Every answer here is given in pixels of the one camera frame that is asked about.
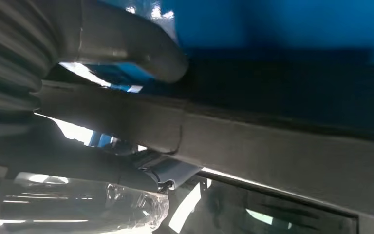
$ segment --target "dark metal surface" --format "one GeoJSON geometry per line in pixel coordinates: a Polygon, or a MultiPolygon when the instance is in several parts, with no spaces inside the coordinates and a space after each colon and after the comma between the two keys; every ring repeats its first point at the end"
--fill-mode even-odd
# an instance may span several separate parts
{"type": "Polygon", "coordinates": [[[357,218],[193,176],[155,234],[356,234],[357,218]]]}
{"type": "Polygon", "coordinates": [[[41,113],[109,130],[176,159],[283,193],[374,216],[374,143],[284,126],[239,113],[84,86],[45,85],[41,113]]]}

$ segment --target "clear plastic film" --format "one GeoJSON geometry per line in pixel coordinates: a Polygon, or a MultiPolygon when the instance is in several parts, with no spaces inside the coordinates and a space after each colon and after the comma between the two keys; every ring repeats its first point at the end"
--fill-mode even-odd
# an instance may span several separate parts
{"type": "Polygon", "coordinates": [[[167,195],[59,176],[2,179],[0,234],[151,233],[167,217],[167,195]]]}

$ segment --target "plastic wrap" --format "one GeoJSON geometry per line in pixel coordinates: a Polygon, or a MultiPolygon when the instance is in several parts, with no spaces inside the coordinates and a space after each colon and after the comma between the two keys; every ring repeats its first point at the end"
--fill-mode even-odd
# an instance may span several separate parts
{"type": "Polygon", "coordinates": [[[150,233],[167,213],[166,195],[118,184],[32,173],[15,180],[0,176],[0,234],[150,233]]]}

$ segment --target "gray pipe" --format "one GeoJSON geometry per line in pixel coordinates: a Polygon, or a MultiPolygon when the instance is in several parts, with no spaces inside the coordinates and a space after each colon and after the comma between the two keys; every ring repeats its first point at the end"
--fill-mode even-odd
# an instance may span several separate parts
{"type": "Polygon", "coordinates": [[[58,62],[131,62],[176,82],[187,59],[158,25],[96,0],[0,0],[0,112],[31,111],[27,93],[58,62]]]}

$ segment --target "blue wall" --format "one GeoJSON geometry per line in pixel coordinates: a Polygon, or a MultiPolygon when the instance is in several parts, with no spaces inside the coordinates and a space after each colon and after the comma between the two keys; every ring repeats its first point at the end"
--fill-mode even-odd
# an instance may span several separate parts
{"type": "Polygon", "coordinates": [[[156,7],[172,11],[174,18],[155,21],[172,21],[192,56],[374,62],[374,0],[103,1],[149,19],[156,7]]]}

